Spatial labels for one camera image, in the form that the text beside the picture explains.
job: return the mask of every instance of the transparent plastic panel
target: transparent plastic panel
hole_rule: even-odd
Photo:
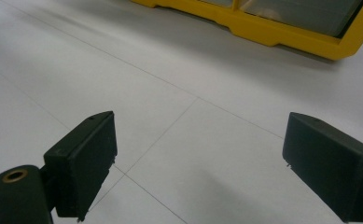
[[[206,3],[212,3],[215,5],[219,5],[222,7],[231,7],[233,0],[202,0],[203,2]]]
[[[262,18],[338,36],[363,0],[241,0],[240,9]]]

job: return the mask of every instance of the brass ring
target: brass ring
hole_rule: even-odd
[[[19,181],[27,176],[27,170],[20,169],[20,170],[13,170],[3,177],[3,182],[10,184],[16,181]]]

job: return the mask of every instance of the yellow bin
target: yellow bin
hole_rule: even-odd
[[[227,26],[234,35],[331,60],[363,43],[363,0],[132,0],[171,7]]]

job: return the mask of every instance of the yellow frame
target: yellow frame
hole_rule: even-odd
[[[363,44],[363,6],[342,38],[249,15],[239,9],[239,0],[222,7],[199,0],[132,0],[146,7],[171,7],[227,26],[234,35],[266,46],[282,44],[331,60],[355,54]]]

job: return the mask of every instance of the white floor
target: white floor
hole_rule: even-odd
[[[106,110],[119,155],[85,223],[341,223],[281,152],[291,111],[363,142],[363,47],[334,63],[127,0],[0,0],[0,173]]]

